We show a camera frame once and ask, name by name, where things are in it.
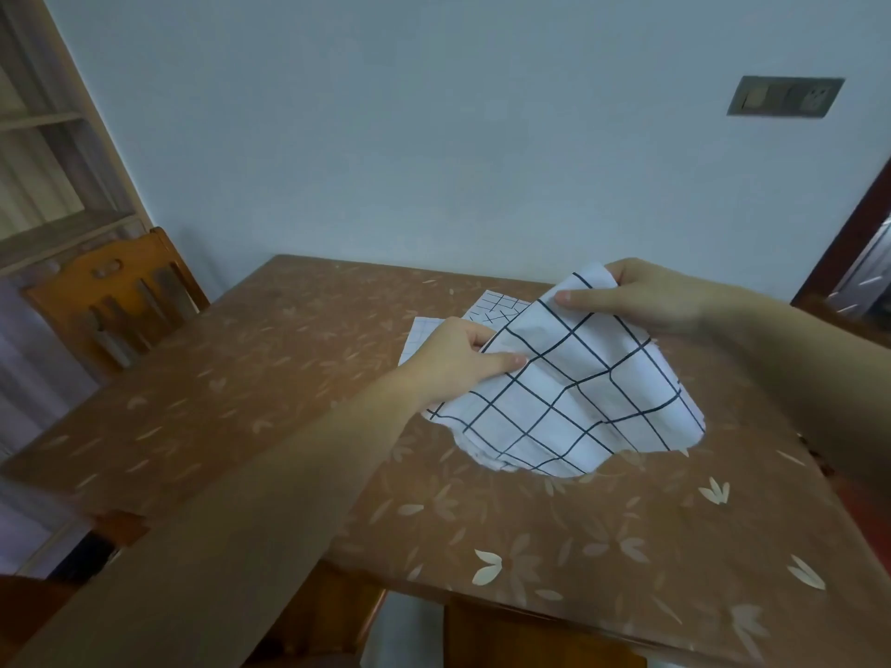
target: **hand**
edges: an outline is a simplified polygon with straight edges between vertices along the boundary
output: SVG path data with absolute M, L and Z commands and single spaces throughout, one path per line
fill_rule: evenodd
M 617 314 L 653 332 L 697 334 L 712 315 L 748 293 L 633 257 L 606 268 L 618 288 L 562 290 L 555 299 L 570 309 Z
M 479 353 L 493 335 L 492 328 L 451 317 L 396 372 L 411 382 L 422 407 L 450 401 L 486 378 L 526 365 L 521 353 Z

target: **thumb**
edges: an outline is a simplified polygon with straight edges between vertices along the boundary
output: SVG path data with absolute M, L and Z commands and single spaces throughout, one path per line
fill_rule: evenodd
M 478 358 L 479 379 L 491 378 L 505 372 L 519 370 L 529 360 L 521 353 L 511 352 L 482 353 Z
M 561 290 L 554 296 L 554 299 L 558 304 L 568 309 L 617 314 L 622 301 L 622 293 L 621 288 Z

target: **right arm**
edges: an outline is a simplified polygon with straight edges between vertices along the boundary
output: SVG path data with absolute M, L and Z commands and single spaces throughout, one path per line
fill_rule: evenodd
M 832 466 L 891 499 L 891 350 L 749 290 L 634 258 L 607 269 L 618 288 L 562 291 L 558 302 L 711 339 Z

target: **person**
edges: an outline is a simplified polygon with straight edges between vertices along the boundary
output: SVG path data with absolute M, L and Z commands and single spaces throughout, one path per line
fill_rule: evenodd
M 751 291 L 637 259 L 607 269 L 617 288 L 562 291 L 558 302 L 714 342 L 827 460 L 891 492 L 891 352 Z M 75 595 L 13 665 L 241 665 L 409 418 L 524 364 L 478 353 L 491 336 L 445 321 L 404 365 L 185 504 Z

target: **brown tablecloth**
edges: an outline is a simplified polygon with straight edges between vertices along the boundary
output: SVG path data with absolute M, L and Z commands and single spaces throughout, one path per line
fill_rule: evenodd
M 1 472 L 162 519 L 395 366 L 414 316 L 546 288 L 275 257 Z M 493 472 L 416 417 L 329 557 L 700 659 L 886 664 L 891 584 L 794 433 L 728 361 L 659 344 L 706 414 L 689 457 L 617 455 L 572 480 Z

